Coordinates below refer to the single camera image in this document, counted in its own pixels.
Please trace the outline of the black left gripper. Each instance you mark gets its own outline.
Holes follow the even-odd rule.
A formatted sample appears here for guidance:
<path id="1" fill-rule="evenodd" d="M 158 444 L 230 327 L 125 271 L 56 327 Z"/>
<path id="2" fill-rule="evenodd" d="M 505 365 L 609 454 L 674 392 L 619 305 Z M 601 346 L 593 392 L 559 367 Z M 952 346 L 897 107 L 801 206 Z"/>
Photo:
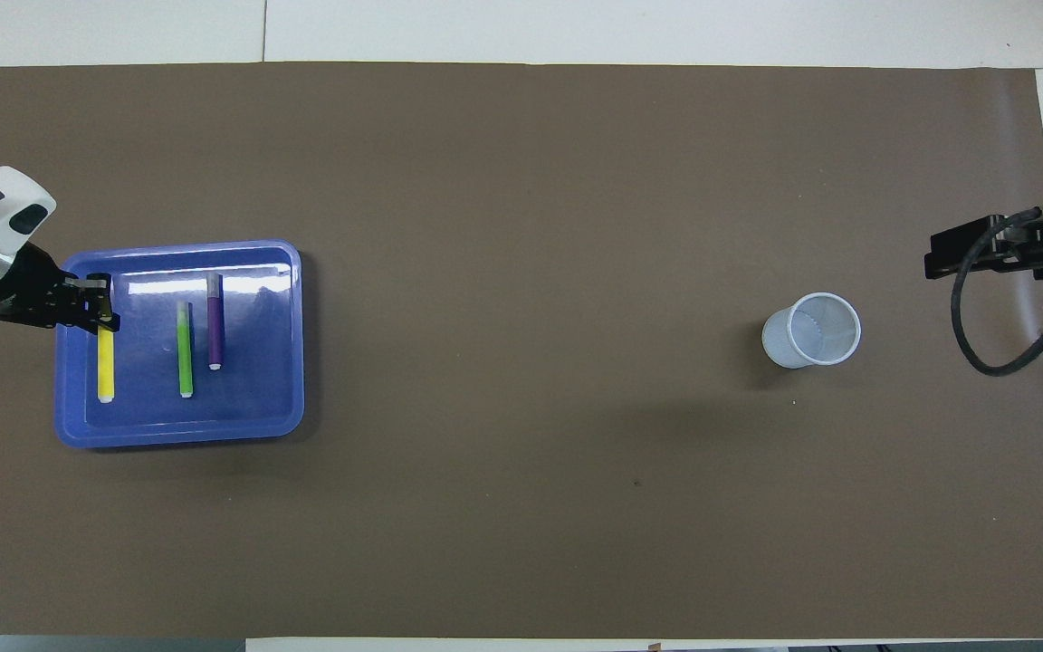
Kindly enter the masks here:
<path id="1" fill-rule="evenodd" d="M 53 257 L 34 244 L 25 244 L 14 256 L 11 268 L 0 280 L 0 321 L 53 329 L 75 325 L 76 290 L 74 275 L 63 271 Z M 90 273 L 78 280 L 82 294 L 111 294 L 110 273 Z M 84 301 L 78 315 L 80 330 L 98 334 L 116 333 L 121 317 L 110 301 Z"/>

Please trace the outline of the yellow pen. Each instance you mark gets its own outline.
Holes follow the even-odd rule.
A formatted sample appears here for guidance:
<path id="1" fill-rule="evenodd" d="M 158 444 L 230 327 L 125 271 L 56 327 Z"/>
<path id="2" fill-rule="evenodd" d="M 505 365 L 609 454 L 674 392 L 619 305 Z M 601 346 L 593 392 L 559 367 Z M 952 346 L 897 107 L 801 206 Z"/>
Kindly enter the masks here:
<path id="1" fill-rule="evenodd" d="M 110 404 L 116 397 L 116 364 L 113 331 L 98 329 L 98 400 Z"/>

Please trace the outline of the green pen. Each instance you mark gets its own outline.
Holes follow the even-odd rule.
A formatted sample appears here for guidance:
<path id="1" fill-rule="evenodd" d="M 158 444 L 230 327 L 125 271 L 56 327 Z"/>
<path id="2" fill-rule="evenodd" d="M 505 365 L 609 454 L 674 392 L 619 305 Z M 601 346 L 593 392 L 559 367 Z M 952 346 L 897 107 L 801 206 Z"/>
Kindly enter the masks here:
<path id="1" fill-rule="evenodd" d="M 192 325 L 189 301 L 177 301 L 177 386 L 181 399 L 194 396 Z"/>

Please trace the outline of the purple pen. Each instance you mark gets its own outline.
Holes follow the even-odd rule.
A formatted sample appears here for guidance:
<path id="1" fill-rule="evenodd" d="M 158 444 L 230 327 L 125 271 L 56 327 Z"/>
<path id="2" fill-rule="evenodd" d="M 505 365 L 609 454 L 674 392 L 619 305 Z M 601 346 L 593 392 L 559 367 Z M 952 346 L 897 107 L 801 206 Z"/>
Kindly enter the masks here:
<path id="1" fill-rule="evenodd" d="M 220 273 L 207 274 L 207 342 L 210 370 L 224 366 L 225 355 L 224 298 Z"/>

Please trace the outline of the translucent plastic cup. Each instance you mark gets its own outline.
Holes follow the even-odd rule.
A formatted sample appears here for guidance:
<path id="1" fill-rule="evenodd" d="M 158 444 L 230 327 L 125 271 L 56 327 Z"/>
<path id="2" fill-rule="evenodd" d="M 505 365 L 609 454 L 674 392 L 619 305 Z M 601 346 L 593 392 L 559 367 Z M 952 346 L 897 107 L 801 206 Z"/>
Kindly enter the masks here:
<path id="1" fill-rule="evenodd" d="M 851 301 L 812 292 L 767 318 L 761 345 L 785 369 L 836 366 L 852 358 L 862 341 L 862 321 Z"/>

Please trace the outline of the blue plastic tray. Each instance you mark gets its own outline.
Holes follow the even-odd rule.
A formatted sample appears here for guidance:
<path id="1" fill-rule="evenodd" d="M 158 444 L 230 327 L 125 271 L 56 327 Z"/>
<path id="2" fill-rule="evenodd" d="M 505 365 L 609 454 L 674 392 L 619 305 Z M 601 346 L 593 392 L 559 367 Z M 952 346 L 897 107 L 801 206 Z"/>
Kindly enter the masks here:
<path id="1" fill-rule="evenodd" d="M 78 449 L 261 440 L 305 413 L 301 256 L 284 240 L 96 249 L 66 271 L 110 273 L 116 397 L 98 400 L 98 340 L 55 331 L 54 426 Z M 207 274 L 221 275 L 225 355 L 210 370 Z M 189 301 L 194 396 L 177 386 L 177 301 Z"/>

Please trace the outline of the brown table mat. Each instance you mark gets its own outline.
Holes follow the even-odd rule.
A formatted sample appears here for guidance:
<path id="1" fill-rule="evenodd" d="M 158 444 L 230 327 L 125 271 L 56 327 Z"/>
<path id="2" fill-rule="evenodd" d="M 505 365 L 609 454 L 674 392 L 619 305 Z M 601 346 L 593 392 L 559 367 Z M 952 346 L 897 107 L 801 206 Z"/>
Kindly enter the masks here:
<path id="1" fill-rule="evenodd" d="M 82 451 L 0 323 L 0 634 L 1043 638 L 1043 356 L 923 276 L 1042 127 L 1019 70 L 0 69 L 42 248 L 290 241 L 306 359 L 277 440 Z M 812 292 L 862 341 L 779 367 Z"/>

